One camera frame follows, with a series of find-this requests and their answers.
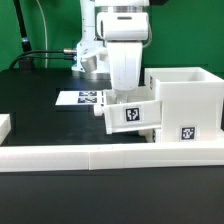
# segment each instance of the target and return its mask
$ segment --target green background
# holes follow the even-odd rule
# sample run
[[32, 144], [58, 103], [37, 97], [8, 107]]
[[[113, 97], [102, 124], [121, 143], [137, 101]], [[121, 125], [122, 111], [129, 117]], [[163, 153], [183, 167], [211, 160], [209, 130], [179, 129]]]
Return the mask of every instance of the green background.
[[[73, 47], [81, 38], [79, 0], [40, 0], [48, 27], [49, 49]], [[21, 0], [33, 49], [44, 49], [44, 29], [35, 0]], [[144, 50], [144, 67], [200, 66], [224, 77], [224, 1], [170, 0], [149, 9], [153, 42]], [[22, 53], [13, 1], [0, 6], [0, 71]], [[38, 61], [38, 67], [44, 61]], [[71, 67], [51, 61], [50, 67]]]

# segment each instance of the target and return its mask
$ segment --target white platform edge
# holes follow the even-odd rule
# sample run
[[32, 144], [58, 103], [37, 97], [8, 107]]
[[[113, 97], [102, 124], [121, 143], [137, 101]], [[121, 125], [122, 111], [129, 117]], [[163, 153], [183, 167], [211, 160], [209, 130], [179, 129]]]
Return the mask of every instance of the white platform edge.
[[223, 142], [0, 147], [0, 172], [224, 165]]
[[0, 145], [11, 130], [10, 115], [0, 114]]

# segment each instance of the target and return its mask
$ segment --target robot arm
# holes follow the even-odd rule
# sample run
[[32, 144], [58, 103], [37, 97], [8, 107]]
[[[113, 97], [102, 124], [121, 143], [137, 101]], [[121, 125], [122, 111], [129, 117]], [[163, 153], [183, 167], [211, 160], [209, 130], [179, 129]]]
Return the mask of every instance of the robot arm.
[[127, 103], [138, 88], [143, 40], [151, 38], [148, 0], [96, 0], [103, 11], [97, 15], [97, 32], [108, 51], [112, 89], [117, 103]]

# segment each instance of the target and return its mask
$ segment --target black table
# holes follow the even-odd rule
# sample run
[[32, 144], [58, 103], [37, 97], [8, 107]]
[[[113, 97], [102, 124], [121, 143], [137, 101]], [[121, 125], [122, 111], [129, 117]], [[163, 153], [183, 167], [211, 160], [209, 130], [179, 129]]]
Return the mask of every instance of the black table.
[[146, 142], [137, 132], [106, 135], [93, 106], [55, 106], [60, 91], [111, 89], [110, 81], [87, 81], [66, 69], [0, 73], [0, 113], [10, 113], [4, 145], [74, 145]]
[[[145, 142], [106, 135], [91, 106], [55, 106], [60, 90], [105, 88], [69, 70], [0, 73], [0, 112], [13, 124], [4, 146]], [[223, 224], [224, 168], [1, 173], [0, 223]]]

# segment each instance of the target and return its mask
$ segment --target white box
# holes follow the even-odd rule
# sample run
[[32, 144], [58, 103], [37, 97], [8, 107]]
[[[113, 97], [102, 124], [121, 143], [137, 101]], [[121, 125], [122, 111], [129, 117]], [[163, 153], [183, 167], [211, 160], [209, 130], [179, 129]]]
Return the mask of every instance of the white box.
[[161, 142], [217, 140], [224, 81], [202, 68], [145, 70], [145, 84], [162, 103]]

